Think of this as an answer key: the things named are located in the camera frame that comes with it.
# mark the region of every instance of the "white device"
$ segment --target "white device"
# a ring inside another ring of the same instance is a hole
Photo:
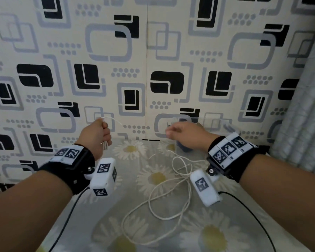
[[[90,181],[90,189],[97,197],[108,197],[114,190],[117,178],[116,160],[114,158],[102,158],[96,165],[92,174],[84,174]]]
[[[200,199],[206,207],[220,202],[222,198],[212,186],[211,182],[216,181],[219,178],[218,175],[210,176],[202,169],[194,171],[190,175],[190,180],[198,193]]]

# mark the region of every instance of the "curtain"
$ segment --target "curtain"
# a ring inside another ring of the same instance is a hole
[[[315,43],[271,155],[315,173]]]

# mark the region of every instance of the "wrist strap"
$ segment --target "wrist strap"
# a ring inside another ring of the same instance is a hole
[[[89,173],[88,168],[94,167],[93,154],[84,146],[73,144],[62,147],[39,170],[50,172],[62,179],[74,195],[86,188],[90,181],[84,177]]]
[[[240,181],[246,167],[256,154],[263,153],[256,145],[244,140],[237,133],[214,140],[208,150],[210,175],[221,173],[236,182]]]

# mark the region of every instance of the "wall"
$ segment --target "wall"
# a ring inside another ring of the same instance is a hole
[[[0,177],[100,116],[139,140],[222,118],[271,145],[314,40],[315,0],[0,0]]]

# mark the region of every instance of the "hand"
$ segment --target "hand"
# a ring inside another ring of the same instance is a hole
[[[190,122],[176,122],[166,129],[169,139],[179,141],[183,146],[207,152],[219,135],[207,132],[202,126]]]
[[[102,118],[97,118],[92,124],[83,128],[75,143],[88,148],[97,161],[103,155],[103,145],[101,143],[107,141],[109,146],[112,144],[111,131],[107,128],[108,126]]]

